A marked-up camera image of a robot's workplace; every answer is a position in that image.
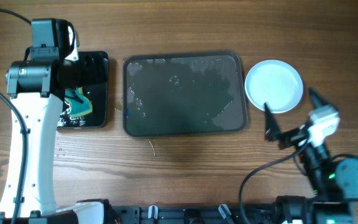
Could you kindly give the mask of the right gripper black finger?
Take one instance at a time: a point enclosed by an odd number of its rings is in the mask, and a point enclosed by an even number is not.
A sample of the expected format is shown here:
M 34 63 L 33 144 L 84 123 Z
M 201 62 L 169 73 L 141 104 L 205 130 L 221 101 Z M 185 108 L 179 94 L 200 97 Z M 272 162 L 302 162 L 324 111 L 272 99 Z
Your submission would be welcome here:
M 335 110 L 337 110 L 337 107 L 335 105 L 333 105 L 332 103 L 330 103 L 328 100 L 326 100 L 325 98 L 323 98 L 316 90 L 314 90 L 313 88 L 308 88 L 308 94 L 309 94 L 309 98 L 311 101 L 311 104 L 313 106 L 313 109 L 318 109 L 318 108 L 322 108 L 324 106 L 331 106 L 333 107 Z
M 282 132 L 267 102 L 264 103 L 264 115 L 265 115 L 265 139 L 267 141 L 278 141 Z

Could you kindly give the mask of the blue and yellow sponge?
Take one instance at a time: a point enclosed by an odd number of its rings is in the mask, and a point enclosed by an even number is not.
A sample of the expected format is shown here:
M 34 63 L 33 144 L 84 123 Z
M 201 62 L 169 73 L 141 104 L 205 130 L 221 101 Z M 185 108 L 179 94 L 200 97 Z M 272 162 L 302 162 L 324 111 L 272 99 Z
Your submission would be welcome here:
M 70 112 L 68 115 L 71 119 L 86 116 L 93 112 L 92 102 L 85 97 L 82 87 L 76 88 L 75 90 L 66 90 L 65 101 L 69 105 Z

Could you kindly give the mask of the light blue plate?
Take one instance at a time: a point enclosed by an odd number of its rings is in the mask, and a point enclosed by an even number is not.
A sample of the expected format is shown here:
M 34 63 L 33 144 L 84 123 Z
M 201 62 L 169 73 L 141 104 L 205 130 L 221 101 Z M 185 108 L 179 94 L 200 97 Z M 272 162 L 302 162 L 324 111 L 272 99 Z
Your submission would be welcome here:
M 268 104 L 272 113 L 285 113 L 299 104 L 304 86 L 300 74 L 290 64 L 264 60 L 248 71 L 244 89 L 256 108 L 264 110 L 264 104 Z

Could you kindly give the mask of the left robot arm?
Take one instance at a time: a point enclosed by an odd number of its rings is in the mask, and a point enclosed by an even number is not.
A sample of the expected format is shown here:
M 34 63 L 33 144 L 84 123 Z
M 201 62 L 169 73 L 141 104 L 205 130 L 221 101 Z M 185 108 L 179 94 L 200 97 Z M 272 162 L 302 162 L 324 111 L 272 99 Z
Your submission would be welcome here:
M 23 60 L 11 64 L 3 101 L 12 111 L 12 138 L 0 223 L 109 223 L 114 211 L 106 199 L 80 200 L 58 209 L 53 191 L 55 135 L 67 89 L 104 83 L 106 52 L 77 58 Z

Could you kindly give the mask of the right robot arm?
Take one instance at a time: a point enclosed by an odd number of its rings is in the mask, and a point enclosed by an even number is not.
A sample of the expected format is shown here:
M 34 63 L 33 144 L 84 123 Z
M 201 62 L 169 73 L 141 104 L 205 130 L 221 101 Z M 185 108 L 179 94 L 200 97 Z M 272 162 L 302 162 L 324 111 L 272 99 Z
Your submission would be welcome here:
M 339 110 L 313 89 L 313 109 L 299 128 L 281 131 L 268 104 L 265 110 L 265 138 L 278 142 L 280 149 L 293 147 L 292 159 L 299 159 L 313 197 L 279 196 L 276 219 L 282 223 L 352 223 L 352 208 L 358 202 L 358 156 L 332 156 L 326 138 L 339 126 Z

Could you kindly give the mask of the black water tray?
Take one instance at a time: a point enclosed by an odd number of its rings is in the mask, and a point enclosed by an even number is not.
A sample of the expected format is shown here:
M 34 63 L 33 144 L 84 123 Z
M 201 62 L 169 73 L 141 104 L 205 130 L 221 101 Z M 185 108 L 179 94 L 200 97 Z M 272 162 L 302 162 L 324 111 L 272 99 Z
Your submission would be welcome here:
M 108 57 L 108 80 L 109 80 L 109 57 Z M 76 119 L 69 117 L 69 105 L 64 100 L 63 110 L 60 113 L 58 129 L 86 129 L 102 128 L 106 124 L 108 80 L 105 83 L 82 86 L 83 93 L 93 105 L 93 112 Z

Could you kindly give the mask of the dark grey serving tray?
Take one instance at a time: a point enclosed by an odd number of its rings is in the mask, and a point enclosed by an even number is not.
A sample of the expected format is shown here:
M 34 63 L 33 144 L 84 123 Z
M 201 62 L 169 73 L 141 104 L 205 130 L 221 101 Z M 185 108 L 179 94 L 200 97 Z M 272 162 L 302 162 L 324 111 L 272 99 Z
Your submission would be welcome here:
M 123 129 L 133 138 L 248 125 L 242 61 L 231 50 L 133 55 L 122 74 Z

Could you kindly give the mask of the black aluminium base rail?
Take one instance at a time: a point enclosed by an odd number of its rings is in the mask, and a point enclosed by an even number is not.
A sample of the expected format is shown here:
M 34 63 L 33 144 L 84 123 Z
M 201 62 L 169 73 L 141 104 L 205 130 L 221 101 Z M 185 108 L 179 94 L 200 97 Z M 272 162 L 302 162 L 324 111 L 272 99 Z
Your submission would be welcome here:
M 230 207 L 115 206 L 107 200 L 85 200 L 57 211 L 66 223 L 338 223 L 322 203 L 301 197 L 280 197 L 274 203 Z

